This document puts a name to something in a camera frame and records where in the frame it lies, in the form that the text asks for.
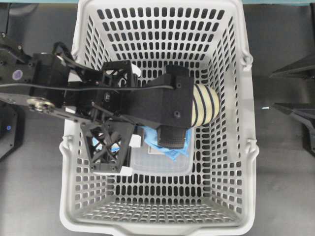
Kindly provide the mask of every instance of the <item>striped object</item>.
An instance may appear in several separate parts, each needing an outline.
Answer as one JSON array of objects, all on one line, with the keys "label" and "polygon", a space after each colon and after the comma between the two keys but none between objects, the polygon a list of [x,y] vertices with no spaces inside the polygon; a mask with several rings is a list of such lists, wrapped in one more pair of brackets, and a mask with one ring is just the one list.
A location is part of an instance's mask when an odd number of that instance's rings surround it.
[{"label": "striped object", "polygon": [[219,97],[216,92],[210,87],[195,84],[193,87],[191,126],[209,123],[218,115],[219,109]]}]

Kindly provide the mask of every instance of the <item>white plastic piece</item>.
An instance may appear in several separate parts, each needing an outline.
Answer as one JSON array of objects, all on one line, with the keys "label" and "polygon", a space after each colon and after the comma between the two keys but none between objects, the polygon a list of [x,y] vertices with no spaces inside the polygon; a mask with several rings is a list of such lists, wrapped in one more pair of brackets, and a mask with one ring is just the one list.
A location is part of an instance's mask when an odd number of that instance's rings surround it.
[{"label": "white plastic piece", "polygon": [[133,134],[129,146],[132,148],[139,148],[141,147],[141,136],[137,134]]},{"label": "white plastic piece", "polygon": [[106,173],[106,172],[94,172],[95,175],[100,176],[131,176],[132,175],[132,168],[127,166],[122,166],[122,169],[119,173]]},{"label": "white plastic piece", "polygon": [[72,135],[68,135],[68,136],[63,136],[63,147],[70,150],[70,143],[73,140],[73,136]]},{"label": "white plastic piece", "polygon": [[77,82],[77,81],[81,81],[81,79],[76,73],[70,72],[68,81],[69,82]]},{"label": "white plastic piece", "polygon": [[132,69],[133,74],[136,74],[138,78],[141,76],[141,70],[138,66],[136,66],[135,64],[132,64],[131,69]]},{"label": "white plastic piece", "polygon": [[141,69],[141,85],[178,63],[216,91],[220,112],[195,129],[191,174],[176,177],[90,173],[80,126],[66,121],[64,135],[73,139],[70,149],[61,145],[62,223],[114,236],[246,233],[254,220],[259,149],[242,2],[81,0],[77,16],[78,63],[100,69],[105,61],[129,59]]}]

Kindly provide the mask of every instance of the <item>black bracket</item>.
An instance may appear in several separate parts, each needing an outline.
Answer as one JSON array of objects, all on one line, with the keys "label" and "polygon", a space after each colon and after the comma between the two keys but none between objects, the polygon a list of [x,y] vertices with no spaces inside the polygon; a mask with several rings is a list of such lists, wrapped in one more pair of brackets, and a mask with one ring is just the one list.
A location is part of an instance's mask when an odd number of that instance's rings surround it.
[{"label": "black bracket", "polygon": [[315,156],[315,104],[275,103],[274,108],[304,124],[310,136],[310,153]]},{"label": "black bracket", "polygon": [[315,78],[315,54],[308,55],[290,65],[272,72],[270,77]]},{"label": "black bracket", "polygon": [[0,159],[9,155],[17,146],[18,113],[7,103],[0,103]]}]

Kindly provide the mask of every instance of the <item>cable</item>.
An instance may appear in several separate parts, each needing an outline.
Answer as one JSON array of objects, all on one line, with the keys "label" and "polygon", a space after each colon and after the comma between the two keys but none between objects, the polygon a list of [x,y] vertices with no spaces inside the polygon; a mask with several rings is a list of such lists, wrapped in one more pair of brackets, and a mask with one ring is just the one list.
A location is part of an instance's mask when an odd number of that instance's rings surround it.
[{"label": "cable", "polygon": [[57,42],[57,43],[55,43],[54,44],[54,46],[53,46],[53,50],[52,50],[52,54],[56,54],[56,51],[57,51],[57,49],[58,49],[58,47],[60,47],[62,50],[63,50],[63,53],[64,53],[64,55],[66,56],[66,57],[68,57],[68,58],[70,58],[71,60],[73,60],[73,56],[72,56],[72,54],[71,54],[71,52],[70,52],[70,50],[67,48],[67,46],[64,44],[64,43],[62,43],[62,42]]},{"label": "cable", "polygon": [[14,84],[4,84],[0,85],[0,88],[7,87],[33,87],[38,89],[52,89],[52,90],[66,90],[66,91],[88,91],[88,90],[105,90],[105,91],[134,91],[134,90],[148,90],[148,89],[174,89],[170,85],[159,85],[150,87],[81,87],[81,88],[67,88],[67,87],[53,87],[45,85],[34,85],[34,84],[24,84],[24,83],[14,83]]},{"label": "cable", "polygon": [[11,8],[11,3],[8,3],[6,25],[5,25],[5,34],[8,34],[9,20],[10,20],[10,8]]},{"label": "cable", "polygon": [[74,60],[72,60],[72,59],[70,59],[70,58],[68,58],[68,57],[66,57],[66,56],[62,56],[62,58],[63,58],[66,62],[70,63],[70,64],[73,65],[73,66],[79,67],[80,69],[84,69],[84,70],[89,70],[89,71],[93,71],[93,72],[102,73],[102,72],[99,71],[99,70],[94,70],[94,69],[91,69],[91,68],[86,67],[86,66],[84,66],[84,65],[81,65],[81,64],[75,62]]}]

